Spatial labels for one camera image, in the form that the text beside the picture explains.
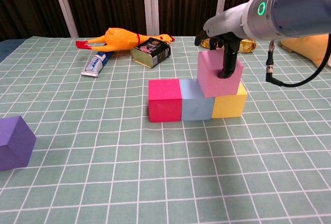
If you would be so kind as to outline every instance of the table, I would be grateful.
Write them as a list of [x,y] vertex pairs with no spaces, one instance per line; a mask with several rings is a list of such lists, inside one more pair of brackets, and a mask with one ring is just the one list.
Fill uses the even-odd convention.
[[[32,37],[0,63],[0,117],[37,136],[27,168],[0,172],[1,223],[331,223],[330,68],[271,85],[258,42],[238,57],[241,118],[150,123],[148,80],[195,78],[205,50],[175,38],[153,69],[121,51],[98,78],[72,38]],[[286,82],[315,71],[278,46],[274,60]]]

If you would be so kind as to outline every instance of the yellow foam block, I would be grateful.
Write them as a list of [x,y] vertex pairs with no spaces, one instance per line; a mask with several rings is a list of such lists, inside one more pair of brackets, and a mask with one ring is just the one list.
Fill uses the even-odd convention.
[[215,97],[212,119],[240,117],[246,99],[247,92],[242,82],[240,82],[237,94]]

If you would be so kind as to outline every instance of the toothpaste tube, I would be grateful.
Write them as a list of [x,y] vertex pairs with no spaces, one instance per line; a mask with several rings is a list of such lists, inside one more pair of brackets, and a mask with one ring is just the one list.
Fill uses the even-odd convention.
[[81,74],[85,76],[98,77],[99,72],[108,62],[113,52],[98,52],[91,60],[87,61]]

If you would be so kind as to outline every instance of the foam cube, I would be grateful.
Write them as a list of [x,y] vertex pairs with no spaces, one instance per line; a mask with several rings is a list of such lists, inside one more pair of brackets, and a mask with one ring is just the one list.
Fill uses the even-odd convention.
[[223,68],[223,54],[223,49],[199,52],[197,78],[206,98],[237,93],[244,66],[237,59],[236,68],[231,77],[218,78],[217,74]]
[[212,118],[215,98],[205,98],[198,80],[180,79],[182,91],[182,121],[210,120]]
[[179,79],[153,79],[148,82],[150,122],[179,122],[182,94]]
[[213,108],[212,118],[240,117],[247,99],[247,92],[242,83],[239,84],[235,95],[217,96]]
[[0,119],[0,171],[26,167],[36,136],[20,116]]

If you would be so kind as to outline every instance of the red foam block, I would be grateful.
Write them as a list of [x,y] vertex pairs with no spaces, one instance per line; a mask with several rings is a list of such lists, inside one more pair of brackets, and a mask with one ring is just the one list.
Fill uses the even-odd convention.
[[150,122],[179,122],[182,117],[179,79],[149,80],[148,110]]
[[223,68],[223,55],[223,49],[199,52],[197,78],[206,98],[237,94],[244,66],[238,57],[232,76],[218,78],[217,74]]

